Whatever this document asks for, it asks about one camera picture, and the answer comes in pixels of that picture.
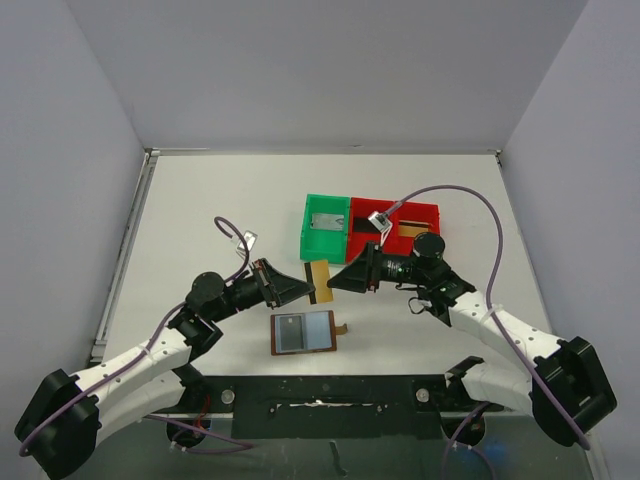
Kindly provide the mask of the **gold card pocket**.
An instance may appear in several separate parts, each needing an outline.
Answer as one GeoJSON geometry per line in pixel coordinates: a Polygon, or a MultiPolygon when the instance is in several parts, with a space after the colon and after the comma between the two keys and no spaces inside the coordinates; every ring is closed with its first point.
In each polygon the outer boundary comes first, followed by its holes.
{"type": "Polygon", "coordinates": [[[334,300],[333,291],[328,286],[330,270],[326,259],[305,262],[304,273],[306,281],[315,288],[308,295],[311,305],[330,303],[334,300]]]}
{"type": "Polygon", "coordinates": [[[415,238],[422,233],[431,231],[431,224],[428,222],[412,222],[401,220],[398,223],[398,236],[404,238],[415,238]]]}

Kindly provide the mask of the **brown leather card holder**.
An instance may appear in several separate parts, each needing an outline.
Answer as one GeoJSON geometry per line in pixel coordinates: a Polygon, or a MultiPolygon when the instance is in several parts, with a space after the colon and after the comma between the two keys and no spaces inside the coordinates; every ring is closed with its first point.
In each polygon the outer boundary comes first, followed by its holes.
{"type": "Polygon", "coordinates": [[[286,313],[270,317],[271,355],[286,356],[337,350],[337,337],[349,332],[348,324],[338,325],[332,310],[286,313]],[[279,339],[279,319],[284,316],[301,315],[304,319],[305,346],[301,351],[281,352],[279,339]]]}

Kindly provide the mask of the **dark grey card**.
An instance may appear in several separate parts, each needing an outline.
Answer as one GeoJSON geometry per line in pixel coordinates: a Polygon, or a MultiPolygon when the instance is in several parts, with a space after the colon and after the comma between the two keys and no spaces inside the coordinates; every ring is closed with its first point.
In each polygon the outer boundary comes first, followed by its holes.
{"type": "Polygon", "coordinates": [[[279,339],[281,352],[301,351],[305,346],[303,317],[301,315],[281,317],[279,339]]]}

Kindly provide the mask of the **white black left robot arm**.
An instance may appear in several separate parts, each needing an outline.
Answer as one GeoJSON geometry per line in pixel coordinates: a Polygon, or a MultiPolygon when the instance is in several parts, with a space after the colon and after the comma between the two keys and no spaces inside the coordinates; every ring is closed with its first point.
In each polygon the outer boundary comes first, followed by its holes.
{"type": "Polygon", "coordinates": [[[20,456],[32,457],[49,478],[64,479],[116,431],[182,402],[196,407],[205,386],[192,363],[222,338],[218,322],[259,304],[279,308],[314,290],[264,258],[233,281],[200,274],[148,340],[94,367],[58,369],[42,380],[14,430],[20,456]]]}

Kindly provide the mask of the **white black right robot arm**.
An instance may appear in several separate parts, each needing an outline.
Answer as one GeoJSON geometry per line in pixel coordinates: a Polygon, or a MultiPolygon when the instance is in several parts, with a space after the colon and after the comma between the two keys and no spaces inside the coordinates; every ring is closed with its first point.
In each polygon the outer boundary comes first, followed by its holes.
{"type": "Polygon", "coordinates": [[[446,373],[449,389],[530,415],[556,443],[587,448],[587,433],[617,406],[594,346],[581,337],[565,340],[541,331],[491,303],[446,263],[444,250],[435,233],[418,235],[407,256],[387,254],[369,242],[327,285],[366,293],[392,282],[414,292],[423,311],[516,367],[500,370],[469,357],[446,373]]]}

